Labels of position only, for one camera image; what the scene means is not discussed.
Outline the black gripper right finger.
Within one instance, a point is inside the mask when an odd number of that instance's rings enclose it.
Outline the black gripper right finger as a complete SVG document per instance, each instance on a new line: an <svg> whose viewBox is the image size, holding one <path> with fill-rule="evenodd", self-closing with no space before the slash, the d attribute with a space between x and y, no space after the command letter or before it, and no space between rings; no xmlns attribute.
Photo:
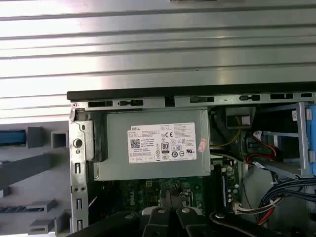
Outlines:
<svg viewBox="0 0 316 237"><path fill-rule="evenodd" d="M177 190L170 190L170 206L186 237L273 237L274 231L260 227L231 213L213 212L208 216L184 206Z"/></svg>

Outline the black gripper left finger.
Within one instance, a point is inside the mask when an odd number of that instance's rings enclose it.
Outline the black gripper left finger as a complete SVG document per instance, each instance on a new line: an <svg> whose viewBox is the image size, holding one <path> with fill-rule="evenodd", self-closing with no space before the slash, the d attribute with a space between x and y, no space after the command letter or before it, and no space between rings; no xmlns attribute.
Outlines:
<svg viewBox="0 0 316 237"><path fill-rule="evenodd" d="M166 237L169 235L171 192L162 190L160 206L143 209L141 214L121 211L71 234L73 237Z"/></svg>

